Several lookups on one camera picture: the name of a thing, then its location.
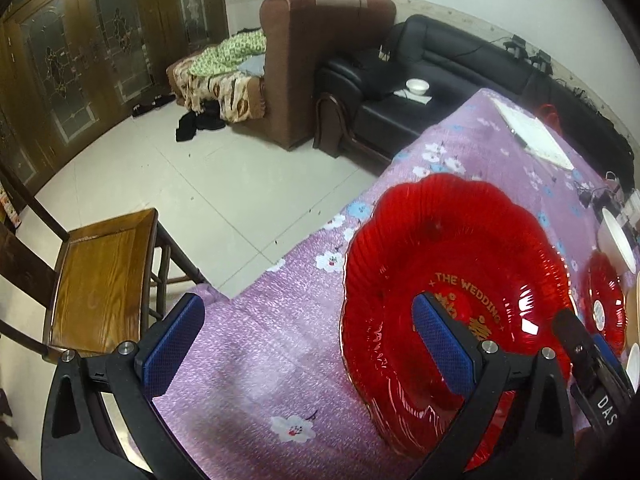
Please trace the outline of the small red plate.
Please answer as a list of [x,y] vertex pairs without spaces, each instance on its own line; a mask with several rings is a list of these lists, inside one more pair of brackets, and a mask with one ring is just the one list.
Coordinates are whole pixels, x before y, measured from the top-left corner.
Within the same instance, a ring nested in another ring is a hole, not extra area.
[[591,254],[582,270],[579,292],[588,332],[602,336],[620,356],[626,342],[625,297],[616,270],[603,252]]

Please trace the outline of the wooden chair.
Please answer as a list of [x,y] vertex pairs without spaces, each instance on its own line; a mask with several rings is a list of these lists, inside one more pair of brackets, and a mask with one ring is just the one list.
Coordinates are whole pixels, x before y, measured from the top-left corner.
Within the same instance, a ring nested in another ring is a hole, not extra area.
[[171,266],[181,270],[181,283],[205,282],[156,209],[67,231],[9,168],[1,177],[61,241],[49,266],[8,228],[1,230],[2,276],[46,311],[40,340],[8,323],[1,333],[44,360],[54,363],[66,350],[102,356],[123,341],[139,341],[149,320],[166,314]]

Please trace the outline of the white paper notepad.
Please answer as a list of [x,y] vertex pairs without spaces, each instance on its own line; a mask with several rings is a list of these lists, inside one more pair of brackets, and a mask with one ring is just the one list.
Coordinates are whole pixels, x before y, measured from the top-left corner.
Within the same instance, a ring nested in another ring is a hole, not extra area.
[[573,171],[574,165],[556,142],[547,126],[537,117],[529,117],[516,108],[492,98],[498,113],[529,154],[550,162],[550,164],[567,171]]

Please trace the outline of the white bowl on sofa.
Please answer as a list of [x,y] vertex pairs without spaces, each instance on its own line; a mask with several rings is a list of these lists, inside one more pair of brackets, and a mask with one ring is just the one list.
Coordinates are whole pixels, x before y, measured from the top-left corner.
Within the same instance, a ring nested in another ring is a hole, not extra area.
[[407,90],[415,96],[425,96],[426,92],[430,90],[430,84],[419,78],[411,78],[406,81]]

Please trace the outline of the purple floral tablecloth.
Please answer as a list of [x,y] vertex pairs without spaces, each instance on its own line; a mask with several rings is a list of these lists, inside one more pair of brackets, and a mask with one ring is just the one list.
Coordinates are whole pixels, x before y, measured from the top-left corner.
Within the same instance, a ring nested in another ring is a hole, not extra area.
[[198,288],[204,325],[154,408],[213,479],[403,479],[416,462],[375,430],[347,378],[338,322],[344,257],[391,186],[449,172],[501,188],[530,211],[577,274],[597,220],[579,201],[603,172],[569,151],[571,170],[524,151],[495,92],[476,92],[402,150],[374,185],[234,298]]

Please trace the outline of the patterned blanket on sofa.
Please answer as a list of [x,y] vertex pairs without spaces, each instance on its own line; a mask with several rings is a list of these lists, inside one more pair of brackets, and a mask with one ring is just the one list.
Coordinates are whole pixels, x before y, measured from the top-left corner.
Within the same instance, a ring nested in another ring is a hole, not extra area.
[[205,104],[219,105],[228,124],[266,116],[265,60],[267,38],[247,29],[175,62],[166,70],[172,92],[191,112],[203,113]]

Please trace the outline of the white foam bowl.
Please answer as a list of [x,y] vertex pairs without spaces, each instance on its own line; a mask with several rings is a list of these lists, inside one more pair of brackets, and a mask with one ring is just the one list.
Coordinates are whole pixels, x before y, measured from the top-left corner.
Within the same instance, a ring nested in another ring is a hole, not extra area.
[[608,208],[601,210],[602,220],[597,232],[598,247],[618,275],[636,273],[637,263],[623,228]]

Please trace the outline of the large red wedding plate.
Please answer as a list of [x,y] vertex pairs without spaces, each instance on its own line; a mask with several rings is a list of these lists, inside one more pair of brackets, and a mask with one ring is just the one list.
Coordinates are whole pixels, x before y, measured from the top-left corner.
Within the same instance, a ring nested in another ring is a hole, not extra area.
[[387,190],[346,255],[341,350],[373,425],[398,455],[422,458],[463,402],[412,322],[433,295],[479,341],[570,359],[552,330],[570,279],[538,220],[487,182],[431,174]]

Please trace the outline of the wooden glass-panel cabinet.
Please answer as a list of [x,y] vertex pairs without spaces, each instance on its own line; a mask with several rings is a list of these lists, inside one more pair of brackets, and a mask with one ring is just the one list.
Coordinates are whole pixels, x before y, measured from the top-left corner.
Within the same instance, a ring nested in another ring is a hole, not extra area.
[[227,37],[224,0],[1,0],[1,160],[36,192]]

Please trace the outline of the black leather sofa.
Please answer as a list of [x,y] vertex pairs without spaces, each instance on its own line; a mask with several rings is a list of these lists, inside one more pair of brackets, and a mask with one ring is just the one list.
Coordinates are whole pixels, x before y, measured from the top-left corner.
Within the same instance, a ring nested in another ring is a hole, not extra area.
[[[411,78],[430,84],[425,96],[407,90]],[[424,15],[395,25],[381,49],[340,52],[319,65],[314,145],[331,156],[347,148],[388,162],[481,88],[551,119],[594,170],[634,187],[629,142],[582,89],[553,77],[547,55],[529,61],[521,40],[489,42]]]

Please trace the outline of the brown fabric sofa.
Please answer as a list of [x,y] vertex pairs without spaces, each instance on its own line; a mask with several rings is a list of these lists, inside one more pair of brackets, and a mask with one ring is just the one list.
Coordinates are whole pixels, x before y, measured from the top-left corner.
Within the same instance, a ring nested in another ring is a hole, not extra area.
[[178,103],[200,110],[221,98],[221,115],[292,150],[314,135],[317,66],[337,52],[382,44],[396,18],[392,0],[264,0],[260,28],[266,36],[265,75],[232,72],[195,77],[195,53],[169,65],[166,74]]

